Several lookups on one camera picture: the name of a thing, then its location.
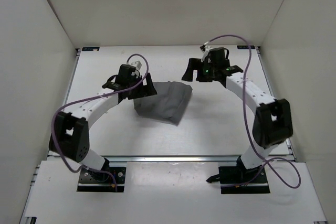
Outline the grey skirt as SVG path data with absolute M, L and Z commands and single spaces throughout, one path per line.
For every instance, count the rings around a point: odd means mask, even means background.
M 156 95 L 133 100 L 136 113 L 144 118 L 179 125 L 193 88 L 176 81 L 154 82 Z

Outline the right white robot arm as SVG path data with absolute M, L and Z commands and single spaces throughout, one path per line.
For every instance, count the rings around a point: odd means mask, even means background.
M 226 48 L 202 48 L 201 59 L 188 61 L 183 81 L 219 82 L 224 88 L 245 101 L 254 114 L 252 142 L 237 160 L 236 178 L 248 182 L 270 152 L 293 135 L 290 104 L 286 99 L 276 99 L 263 92 L 237 65 L 230 65 Z

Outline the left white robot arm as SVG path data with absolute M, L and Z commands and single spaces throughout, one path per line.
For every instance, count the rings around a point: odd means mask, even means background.
M 105 113 L 123 100 L 156 95 L 151 74 L 140 74 L 140 63 L 122 64 L 118 74 L 107 79 L 93 99 L 81 101 L 76 110 L 59 111 L 52 123 L 49 149 L 64 161 L 70 159 L 86 168 L 98 181 L 109 177 L 107 159 L 90 148 L 89 130 Z

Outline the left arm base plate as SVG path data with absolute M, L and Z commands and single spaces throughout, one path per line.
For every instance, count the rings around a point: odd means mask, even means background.
M 126 167 L 110 167 L 110 173 L 114 176 L 117 185 L 113 183 L 108 175 L 96 180 L 86 169 L 82 169 L 79 174 L 77 191 L 78 192 L 104 192 L 104 193 L 123 193 L 125 184 Z

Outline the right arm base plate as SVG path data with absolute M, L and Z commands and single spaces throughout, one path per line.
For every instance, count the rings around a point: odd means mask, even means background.
M 269 194 L 270 188 L 265 169 L 261 166 L 243 171 L 234 162 L 218 163 L 218 173 L 210 176 L 207 183 L 219 183 L 221 194 Z

